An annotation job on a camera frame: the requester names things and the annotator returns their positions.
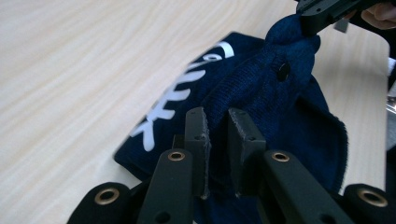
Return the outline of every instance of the wooden table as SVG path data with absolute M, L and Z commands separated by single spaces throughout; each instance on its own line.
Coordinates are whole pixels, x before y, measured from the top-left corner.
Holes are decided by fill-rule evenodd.
M 65 223 L 188 62 L 231 31 L 265 37 L 293 1 L 0 1 L 0 223 Z M 345 122 L 345 185 L 384 188 L 388 46 L 320 33 L 313 74 Z

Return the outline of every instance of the bolt hole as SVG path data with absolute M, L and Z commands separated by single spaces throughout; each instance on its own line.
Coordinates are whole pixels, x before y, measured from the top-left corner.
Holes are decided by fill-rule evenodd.
M 157 223 L 167 223 L 171 220 L 171 216 L 167 212 L 161 212 L 155 217 Z
M 181 152 L 172 152 L 168 155 L 168 159 L 170 161 L 182 161 L 186 157 L 184 153 Z
M 368 189 L 359 189 L 358 190 L 359 197 L 365 202 L 377 206 L 377 207 L 386 207 L 388 205 L 388 201 L 386 198 L 377 194 L 374 191 Z
M 322 223 L 326 223 L 326 224 L 335 224 L 335 223 L 337 223 L 332 216 L 329 216 L 329 215 L 326 215 L 326 214 L 323 214 L 323 215 L 320 216 L 320 221 Z
M 99 191 L 95 196 L 95 202 L 100 205 L 106 205 L 113 203 L 120 196 L 120 192 L 117 189 L 109 188 Z
M 286 154 L 276 152 L 272 155 L 273 159 L 276 161 L 289 161 L 290 157 L 287 156 Z

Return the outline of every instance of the dark blue knit fabric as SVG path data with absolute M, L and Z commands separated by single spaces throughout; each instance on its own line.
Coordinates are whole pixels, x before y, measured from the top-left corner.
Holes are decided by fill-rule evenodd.
M 293 153 L 316 180 L 338 191 L 347 163 L 344 124 L 327 107 L 311 75 L 319 37 L 304 37 L 299 16 L 277 22 L 265 40 L 232 33 L 191 64 L 131 133 L 115 160 L 140 179 L 149 177 L 174 134 L 183 134 L 185 114 L 203 106 L 212 144 L 207 200 L 196 199 L 198 223 L 261 223 L 255 198 L 235 198 L 226 155 L 227 110 L 253 118 L 268 147 Z M 278 78 L 290 66 L 285 80 Z

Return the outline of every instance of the black button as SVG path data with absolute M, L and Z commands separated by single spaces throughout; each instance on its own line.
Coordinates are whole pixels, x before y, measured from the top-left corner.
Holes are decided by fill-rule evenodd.
M 276 77 L 278 81 L 285 81 L 290 73 L 290 65 L 288 63 L 284 63 L 280 66 L 279 71 L 276 73 Z

